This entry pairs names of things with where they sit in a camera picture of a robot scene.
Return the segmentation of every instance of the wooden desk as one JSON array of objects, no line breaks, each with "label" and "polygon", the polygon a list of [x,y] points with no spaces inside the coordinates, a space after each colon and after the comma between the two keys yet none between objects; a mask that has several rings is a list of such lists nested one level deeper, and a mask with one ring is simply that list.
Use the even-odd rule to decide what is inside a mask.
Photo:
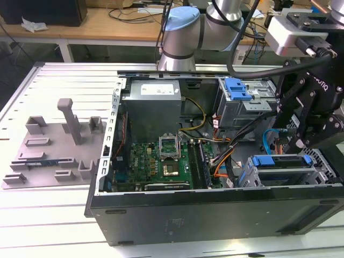
[{"label": "wooden desk", "polygon": [[[263,0],[258,9],[266,13],[270,10],[268,0]],[[147,13],[134,12],[130,15],[122,15],[123,19],[132,19],[147,16]],[[161,15],[155,16],[160,21]],[[255,22],[263,26],[265,18],[255,19]],[[53,43],[60,46],[65,62],[73,62],[69,45],[119,45],[119,46],[155,46],[156,37],[159,33],[160,24],[157,22],[144,24],[129,24],[115,20],[108,16],[105,8],[89,8],[86,19],[80,27],[66,27],[48,25],[49,30],[31,33],[20,25],[4,25],[7,32],[17,42]],[[257,30],[264,32],[264,29],[257,27]],[[0,30],[0,41],[11,42],[12,40]],[[241,53],[247,51],[248,46],[253,43],[251,38],[244,37],[240,42]]]}]

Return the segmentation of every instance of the table leg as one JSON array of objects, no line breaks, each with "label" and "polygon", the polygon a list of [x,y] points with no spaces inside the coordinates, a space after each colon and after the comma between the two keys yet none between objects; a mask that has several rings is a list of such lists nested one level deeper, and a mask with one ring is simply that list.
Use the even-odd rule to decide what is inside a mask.
[{"label": "table leg", "polygon": [[7,55],[11,55],[13,53],[12,48],[8,42],[0,42],[0,49],[3,49],[3,51]]},{"label": "table leg", "polygon": [[67,43],[59,43],[60,51],[65,63],[72,63],[74,62],[73,54],[70,49],[70,45]]},{"label": "table leg", "polygon": [[105,58],[110,58],[110,46],[106,46]]}]

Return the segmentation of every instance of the ram slot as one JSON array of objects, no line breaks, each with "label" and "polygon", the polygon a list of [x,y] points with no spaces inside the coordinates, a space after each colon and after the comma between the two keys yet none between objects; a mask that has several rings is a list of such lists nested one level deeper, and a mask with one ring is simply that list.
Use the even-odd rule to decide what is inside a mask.
[{"label": "ram slot", "polygon": [[202,174],[204,175],[206,187],[210,187],[211,186],[210,172],[205,160],[203,145],[202,144],[197,144],[197,145],[198,145],[198,156],[200,159],[198,164],[200,165],[200,169],[202,171]]},{"label": "ram slot", "polygon": [[194,189],[206,188],[204,174],[201,170],[200,157],[198,155],[197,147],[194,144],[188,143],[189,166],[191,171],[192,183]]}]

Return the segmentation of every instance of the floor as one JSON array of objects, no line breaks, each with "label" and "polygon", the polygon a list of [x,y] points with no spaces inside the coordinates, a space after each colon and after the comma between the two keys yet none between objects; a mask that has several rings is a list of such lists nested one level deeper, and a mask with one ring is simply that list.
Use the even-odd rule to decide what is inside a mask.
[{"label": "floor", "polygon": [[[25,52],[34,60],[42,62],[63,62],[57,45],[54,44],[20,44]],[[14,43],[13,53],[6,55],[0,49],[0,110],[15,92],[33,62]],[[154,63],[153,47],[110,46],[110,56],[106,57],[105,46],[72,45],[75,62],[116,62],[116,63]],[[225,64],[228,52],[197,51],[196,63]],[[281,65],[285,58],[272,52],[265,52],[261,59],[254,60],[252,51],[246,59],[246,65]]]}]

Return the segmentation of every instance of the robotic arm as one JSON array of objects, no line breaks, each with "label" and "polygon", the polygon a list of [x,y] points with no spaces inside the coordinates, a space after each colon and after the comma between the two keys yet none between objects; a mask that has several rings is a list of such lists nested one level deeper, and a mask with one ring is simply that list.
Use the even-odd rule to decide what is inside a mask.
[{"label": "robotic arm", "polygon": [[[216,0],[216,3],[231,25],[240,28],[241,0]],[[172,9],[167,20],[158,70],[195,70],[195,50],[227,49],[238,34],[232,26],[224,22],[212,4],[205,15],[190,6]]]},{"label": "robotic arm", "polygon": [[[334,114],[344,97],[344,1],[333,0],[332,12],[289,13],[275,17],[266,41],[282,56],[332,58],[313,68],[282,75],[276,90],[278,115],[273,128],[285,128],[294,113],[300,125],[289,142],[289,153],[343,141],[344,117]],[[285,67],[297,65],[286,60]]]}]

